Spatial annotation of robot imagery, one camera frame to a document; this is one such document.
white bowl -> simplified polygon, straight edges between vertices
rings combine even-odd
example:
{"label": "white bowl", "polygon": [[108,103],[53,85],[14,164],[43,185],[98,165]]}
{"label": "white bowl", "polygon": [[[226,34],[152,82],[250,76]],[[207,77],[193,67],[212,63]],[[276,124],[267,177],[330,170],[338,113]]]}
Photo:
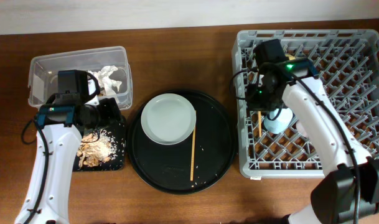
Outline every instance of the white bowl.
{"label": "white bowl", "polygon": [[184,97],[166,93],[151,99],[141,115],[141,126],[152,141],[172,145],[185,140],[195,128],[196,113]]}

gray dish rack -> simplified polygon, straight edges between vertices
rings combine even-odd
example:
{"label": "gray dish rack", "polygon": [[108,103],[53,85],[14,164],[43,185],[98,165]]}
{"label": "gray dish rack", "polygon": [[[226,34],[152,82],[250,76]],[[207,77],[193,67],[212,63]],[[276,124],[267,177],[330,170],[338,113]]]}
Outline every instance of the gray dish rack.
{"label": "gray dish rack", "polygon": [[[253,50],[262,41],[279,39],[286,54],[314,62],[330,102],[352,134],[379,158],[379,34],[375,30],[243,30],[232,49],[233,73],[256,67]],[[235,92],[245,97],[257,73],[234,79]],[[319,178],[322,166],[312,143],[296,130],[294,116],[287,130],[258,136],[257,111],[237,100],[240,171],[251,179]]]}

round black tray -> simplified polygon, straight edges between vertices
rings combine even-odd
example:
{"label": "round black tray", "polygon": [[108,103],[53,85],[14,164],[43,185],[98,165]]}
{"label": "round black tray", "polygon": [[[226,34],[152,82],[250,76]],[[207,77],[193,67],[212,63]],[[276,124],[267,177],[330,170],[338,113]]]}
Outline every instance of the round black tray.
{"label": "round black tray", "polygon": [[188,99],[196,110],[194,181],[190,181],[192,135],[165,146],[150,140],[141,126],[139,110],[128,130],[129,158],[149,185],[172,194],[191,194],[215,184],[236,154],[236,132],[225,108],[211,96],[194,90],[172,90]]}

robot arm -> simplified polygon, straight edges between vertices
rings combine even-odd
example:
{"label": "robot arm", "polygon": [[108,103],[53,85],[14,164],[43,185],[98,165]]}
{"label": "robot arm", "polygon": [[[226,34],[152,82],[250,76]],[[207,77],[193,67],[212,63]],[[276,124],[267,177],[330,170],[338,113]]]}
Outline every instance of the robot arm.
{"label": "robot arm", "polygon": [[[379,212],[379,160],[352,136],[330,103],[323,84],[313,77],[303,82],[324,102],[336,117],[350,140],[351,148],[361,170],[359,217]],[[294,111],[304,126],[319,155],[326,178],[311,193],[311,205],[288,217],[292,224],[343,223],[353,220],[355,209],[354,164],[339,129],[325,110],[300,84],[287,85],[283,93],[284,104]]]}
{"label": "robot arm", "polygon": [[43,142],[37,132],[37,154],[29,189],[15,223],[24,223],[34,208],[42,182],[45,165],[44,144],[48,144],[49,168],[44,193],[31,223],[69,223],[68,197],[73,162],[82,136],[75,126],[46,125],[42,130],[48,142]]}
{"label": "robot arm", "polygon": [[286,221],[357,222],[358,215],[378,213],[379,159],[373,160],[352,136],[330,103],[312,62],[307,58],[289,61],[279,40],[259,44],[255,58],[259,74],[264,75],[263,86],[248,86],[248,94],[253,96],[246,98],[248,106],[266,112],[283,104],[289,107],[315,147],[326,176],[312,191],[311,205]]}
{"label": "robot arm", "polygon": [[87,80],[87,75],[59,72],[58,93],[36,114],[37,154],[15,223],[69,223],[70,180],[83,135],[121,120],[115,99],[98,100],[98,82],[94,77]]}

wooden chopstick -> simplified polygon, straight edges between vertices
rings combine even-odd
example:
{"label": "wooden chopstick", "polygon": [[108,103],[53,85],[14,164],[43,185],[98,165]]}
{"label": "wooden chopstick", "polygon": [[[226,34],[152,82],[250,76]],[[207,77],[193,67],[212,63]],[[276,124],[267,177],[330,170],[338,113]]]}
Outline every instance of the wooden chopstick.
{"label": "wooden chopstick", "polygon": [[261,138],[261,111],[258,112],[258,136]]}
{"label": "wooden chopstick", "polygon": [[195,166],[195,139],[196,139],[196,124],[192,135],[192,158],[190,160],[190,181],[194,181],[194,166]]}

